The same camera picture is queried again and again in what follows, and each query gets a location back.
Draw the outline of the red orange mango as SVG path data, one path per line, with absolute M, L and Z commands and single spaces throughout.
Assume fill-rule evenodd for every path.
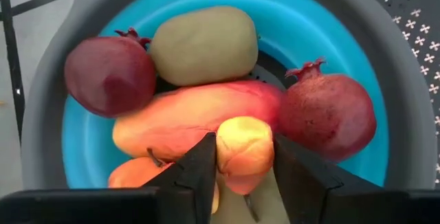
M 113 127 L 115 145 L 132 157 L 153 153 L 172 161 L 215 132 L 225 120 L 252 116 L 277 126 L 282 91 L 257 80 L 240 80 L 163 93 Z

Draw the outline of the blue grey collapsible colander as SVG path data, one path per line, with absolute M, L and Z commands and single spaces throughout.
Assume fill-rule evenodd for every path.
M 435 126 L 415 58 L 391 18 L 374 0 L 74 0 L 41 59 L 25 108 L 21 145 L 27 189 L 105 188 L 132 156 L 114 143 L 116 120 L 95 115 L 67 95 L 66 55 L 82 40 L 134 27 L 152 36 L 167 20 L 216 5 L 246 12 L 260 34 L 260 71 L 268 84 L 290 86 L 285 70 L 324 58 L 322 72 L 358 81 L 374 106 L 374 138 L 343 161 L 379 186 L 432 188 Z

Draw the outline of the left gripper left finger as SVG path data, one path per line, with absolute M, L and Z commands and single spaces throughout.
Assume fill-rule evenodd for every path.
M 145 183 L 157 188 L 151 224 L 210 224 L 216 159 L 215 134 L 206 133 L 183 157 Z

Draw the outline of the brown green kiwi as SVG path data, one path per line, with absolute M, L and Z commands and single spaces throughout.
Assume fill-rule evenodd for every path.
M 149 47 L 158 74 L 177 86 L 240 78 L 258 54 L 253 20 L 231 6 L 206 8 L 161 24 Z

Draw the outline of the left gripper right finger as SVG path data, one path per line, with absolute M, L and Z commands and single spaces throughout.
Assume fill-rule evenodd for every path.
M 274 137 L 274 175 L 290 224 L 322 224 L 331 190 L 343 186 L 334 165 L 282 136 Z

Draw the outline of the black metal table frame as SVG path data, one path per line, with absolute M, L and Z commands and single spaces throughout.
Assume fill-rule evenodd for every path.
M 7 52 L 8 67 L 12 85 L 12 97 L 14 100 L 14 111 L 16 125 L 18 128 L 19 142 L 21 142 L 23 116 L 25 111 L 25 94 L 23 90 L 23 79 L 19 62 L 17 38 L 14 29 L 13 17 L 34 10 L 51 2 L 58 0 L 29 0 L 19 5 L 12 6 L 10 0 L 0 0 L 0 22 L 3 23 L 3 34 Z

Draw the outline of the dark red pomegranate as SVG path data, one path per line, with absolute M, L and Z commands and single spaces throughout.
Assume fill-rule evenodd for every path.
M 83 40 L 67 56 L 64 66 L 69 94 L 86 110 L 103 117 L 119 117 L 145 107 L 156 87 L 156 70 L 146 45 L 132 27 L 117 36 Z
M 323 74 L 318 58 L 286 71 L 297 82 L 281 99 L 280 133 L 326 159 L 340 162 L 374 138 L 377 121 L 365 88 L 344 74 Z

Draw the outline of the small orange yellow pear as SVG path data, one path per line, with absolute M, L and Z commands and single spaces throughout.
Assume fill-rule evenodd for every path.
M 240 194 L 255 222 L 250 193 L 262 182 L 274 161 L 272 128 L 250 116 L 234 117 L 223 122 L 216 133 L 217 168 L 225 185 Z
M 174 159 L 166 159 L 158 157 L 152 148 L 148 148 L 147 153 L 146 157 L 136 157 L 118 166 L 108 178 L 108 188 L 139 188 L 184 155 L 180 153 Z

